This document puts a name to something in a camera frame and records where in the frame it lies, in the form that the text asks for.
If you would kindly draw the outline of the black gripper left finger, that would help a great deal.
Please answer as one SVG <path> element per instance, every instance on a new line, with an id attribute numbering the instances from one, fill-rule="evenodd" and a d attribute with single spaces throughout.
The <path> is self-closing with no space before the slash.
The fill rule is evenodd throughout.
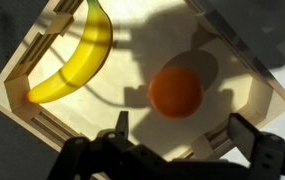
<path id="1" fill-rule="evenodd" d="M 47 180 L 89 180 L 101 172 L 111 180 L 167 179 L 166 161 L 146 146 L 132 144 L 128 130 L 128 112 L 121 111 L 115 128 L 100 131 L 95 140 L 68 139 Z"/>

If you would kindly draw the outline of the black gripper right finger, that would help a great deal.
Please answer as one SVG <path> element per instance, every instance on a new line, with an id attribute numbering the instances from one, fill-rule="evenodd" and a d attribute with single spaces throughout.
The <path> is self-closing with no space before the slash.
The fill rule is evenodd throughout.
<path id="1" fill-rule="evenodd" d="M 227 136 L 250 162 L 249 180 L 279 180 L 285 176 L 285 140 L 259 131 L 239 113 L 231 113 Z"/>

